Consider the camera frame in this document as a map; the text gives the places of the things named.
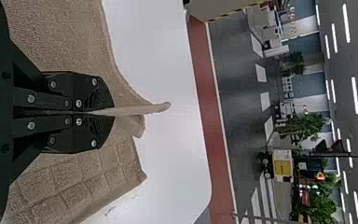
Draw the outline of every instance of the white floor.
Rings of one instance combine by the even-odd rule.
[[[266,69],[258,64],[255,65],[255,72],[257,73],[258,82],[267,82]]]
[[[269,99],[268,92],[263,92],[260,94],[260,102],[261,102],[261,111],[265,111],[271,106],[271,101]]]
[[[266,139],[267,139],[267,142],[268,142],[269,137],[274,132],[274,124],[273,124],[272,117],[269,117],[269,119],[266,121],[266,123],[264,124],[264,129],[266,131]]]
[[[254,35],[251,35],[252,39],[252,47],[256,54],[258,54],[260,57],[264,58],[263,56],[263,49],[261,48],[260,42],[255,38]]]
[[[144,98],[172,108],[135,140],[148,178],[85,224],[193,223],[212,190],[181,1],[103,0],[117,65]]]

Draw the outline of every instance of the gray road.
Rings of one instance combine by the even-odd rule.
[[[347,3],[351,43],[347,43],[344,29],[342,4]],[[331,59],[325,61],[326,79],[334,79],[337,103],[330,102],[331,115],[336,128],[341,130],[345,148],[348,150],[346,139],[351,142],[352,152],[358,153],[358,115],[355,114],[352,94],[351,77],[356,77],[358,90],[358,1],[319,0],[320,9],[320,36],[323,51],[326,52],[324,36],[329,38]],[[334,52],[332,23],[336,26],[338,53]],[[348,159],[341,159],[341,171],[348,177],[349,194],[344,193],[346,204],[347,223],[349,213],[353,223],[358,223],[354,206],[353,192],[358,194],[358,159],[353,160],[353,168],[349,166]]]
[[[228,154],[239,214],[252,209],[250,199],[261,175],[257,153],[266,149],[260,93],[279,99],[276,63],[254,53],[246,16],[238,12],[209,23],[215,70],[225,122]],[[255,64],[265,67],[268,82],[258,82]]]

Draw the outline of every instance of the white lane marking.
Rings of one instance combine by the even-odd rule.
[[[257,73],[257,81],[267,82],[266,69],[264,67],[256,64],[255,72]]]
[[[249,218],[248,217],[244,217],[242,219],[241,224],[249,224]]]
[[[265,111],[271,106],[271,101],[269,99],[269,92],[263,92],[260,94],[261,101],[261,111]]]
[[[270,217],[269,197],[267,196],[266,178],[264,177],[263,174],[261,174],[260,176],[260,191],[261,191],[261,200],[263,201],[264,217]]]
[[[276,211],[276,207],[275,207],[274,187],[272,186],[272,180],[268,179],[267,184],[268,184],[269,200],[271,202],[272,217],[277,218],[277,211]]]
[[[261,210],[260,210],[260,201],[258,199],[258,190],[255,189],[252,195],[252,207],[254,212],[254,217],[261,217]],[[263,224],[260,219],[255,219],[255,224]]]
[[[274,124],[272,121],[272,117],[269,117],[267,122],[264,124],[264,129],[266,130],[266,139],[269,140],[269,137],[272,135],[272,132],[274,131]]]
[[[263,49],[261,48],[260,42],[258,42],[258,40],[253,35],[251,35],[251,39],[252,39],[252,47],[254,52],[258,54],[258,56],[264,58]]]
[[[227,146],[227,138],[226,138],[226,130],[225,130],[225,122],[223,120],[223,112],[222,112],[222,105],[220,102],[220,95],[219,95],[219,86],[217,83],[217,76],[216,76],[216,70],[214,67],[214,58],[213,58],[213,51],[212,51],[212,41],[211,41],[211,34],[209,32],[209,25],[208,23],[206,23],[206,34],[208,37],[208,46],[209,46],[209,55],[211,56],[211,63],[212,63],[212,71],[213,71],[213,79],[214,79],[214,87],[215,87],[215,91],[216,91],[216,95],[217,95],[217,104],[219,106],[219,115],[220,115],[220,122],[221,122],[221,126],[222,126],[222,132],[223,132],[223,142],[225,144],[225,152],[226,152],[226,161],[227,161],[227,168],[228,168],[228,177],[229,177],[229,184],[230,184],[230,188],[231,188],[231,197],[232,197],[232,202],[233,202],[233,206],[234,206],[234,212],[238,213],[238,209],[237,209],[237,200],[235,199],[235,193],[234,193],[234,184],[233,184],[233,180],[232,180],[232,174],[231,174],[231,162],[229,161],[229,156],[228,156],[228,146]],[[239,224],[240,221],[237,217],[235,217],[235,222],[236,224]]]

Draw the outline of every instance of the textured rug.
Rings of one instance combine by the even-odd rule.
[[[10,35],[41,71],[103,77],[117,106],[149,105],[119,73],[101,0],[3,0]],[[115,123],[103,148],[76,155],[41,154],[10,187],[4,223],[79,223],[139,186],[132,136],[145,119]],[[121,124],[136,123],[134,127]]]

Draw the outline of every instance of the sidewalk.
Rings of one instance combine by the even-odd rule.
[[[268,142],[268,150],[276,148],[290,148],[289,138],[280,139],[278,133],[273,133]],[[274,185],[275,205],[278,213],[278,218],[289,220],[290,213],[292,212],[292,183],[272,182]]]
[[[280,183],[273,181],[275,206],[277,209],[278,218],[289,220],[290,213],[292,212],[292,183]]]

